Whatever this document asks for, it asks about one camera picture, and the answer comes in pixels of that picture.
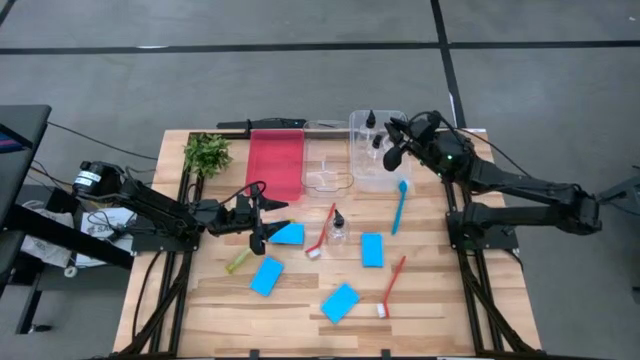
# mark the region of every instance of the clear plastic bin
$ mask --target clear plastic bin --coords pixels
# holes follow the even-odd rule
[[[385,170],[382,165],[382,156],[372,159],[367,150],[371,144],[358,141],[358,131],[366,122],[370,110],[357,110],[349,116],[350,147],[351,147],[351,174],[354,177],[356,188],[364,192],[394,192],[398,191],[398,183],[401,180],[411,179],[411,163],[403,161],[393,172]],[[401,111],[373,110],[376,116],[375,130],[383,135],[380,151],[382,155],[388,149],[388,134],[384,123],[391,117],[407,121],[407,116]]]
[[[317,120],[304,125],[305,153],[302,186],[312,197],[341,197],[353,185],[349,167],[348,126],[345,121]],[[345,134],[333,136],[332,132]]]

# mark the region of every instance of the red tray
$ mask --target red tray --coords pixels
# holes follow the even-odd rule
[[[251,132],[247,181],[264,181],[264,196],[296,201],[302,193],[304,132],[302,130],[254,130]]]

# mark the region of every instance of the red brush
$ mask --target red brush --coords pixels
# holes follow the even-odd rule
[[[402,266],[404,265],[404,261],[406,259],[407,257],[403,256],[398,266],[396,266],[396,272],[393,273],[393,277],[391,278],[391,283],[387,288],[387,292],[384,294],[384,299],[382,300],[382,304],[378,304],[378,316],[380,316],[380,318],[382,319],[388,318],[391,316],[391,313],[389,313],[389,305],[387,305],[387,300],[389,300],[389,294],[391,294],[391,288],[393,287],[393,283],[396,282],[396,279],[398,278],[398,274],[400,274],[400,271],[402,271]]]
[[[331,210],[329,210],[329,216],[327,216],[327,220],[325,220],[324,226],[322,226],[322,232],[320,233],[320,238],[318,239],[318,242],[312,247],[305,250],[305,252],[307,253],[307,256],[310,257],[311,259],[315,259],[318,256],[320,256],[320,246],[322,246],[322,241],[324,240],[327,224],[329,223],[329,220],[331,220],[331,215],[333,215],[333,212],[335,210],[336,210],[336,203],[333,203],[333,205],[331,205]]]

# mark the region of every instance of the green plant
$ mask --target green plant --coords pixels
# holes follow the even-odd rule
[[[205,178],[213,177],[231,163],[229,141],[218,134],[198,134],[184,148],[185,168]]]

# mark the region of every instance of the table leg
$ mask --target table leg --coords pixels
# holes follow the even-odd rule
[[[54,245],[127,270],[131,270],[133,266],[133,257],[129,252],[62,225],[20,205],[14,204],[11,207],[5,226],[8,229],[25,231],[29,235]]]

